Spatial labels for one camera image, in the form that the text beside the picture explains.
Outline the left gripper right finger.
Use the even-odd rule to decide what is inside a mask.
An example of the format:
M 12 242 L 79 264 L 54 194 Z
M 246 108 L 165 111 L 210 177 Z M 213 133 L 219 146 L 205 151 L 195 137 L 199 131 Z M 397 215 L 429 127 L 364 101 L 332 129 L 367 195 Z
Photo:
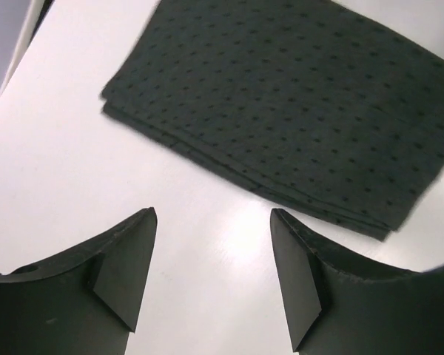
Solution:
M 273 209 L 272 248 L 298 354 L 444 354 L 444 266 L 386 265 Z

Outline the dark grey dotted skirt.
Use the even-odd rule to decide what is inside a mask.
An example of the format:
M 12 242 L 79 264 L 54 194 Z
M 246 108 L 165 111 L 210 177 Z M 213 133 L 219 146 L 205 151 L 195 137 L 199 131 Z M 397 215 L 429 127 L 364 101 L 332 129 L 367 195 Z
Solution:
M 239 187 L 377 239 L 444 167 L 444 60 L 333 1 L 162 1 L 101 96 Z

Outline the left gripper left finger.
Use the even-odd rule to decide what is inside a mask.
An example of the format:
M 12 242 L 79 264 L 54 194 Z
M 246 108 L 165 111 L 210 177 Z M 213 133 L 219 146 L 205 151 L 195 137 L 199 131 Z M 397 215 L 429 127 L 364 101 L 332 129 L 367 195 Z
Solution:
M 0 274 L 0 354 L 124 354 L 157 215 L 142 209 L 58 254 Z

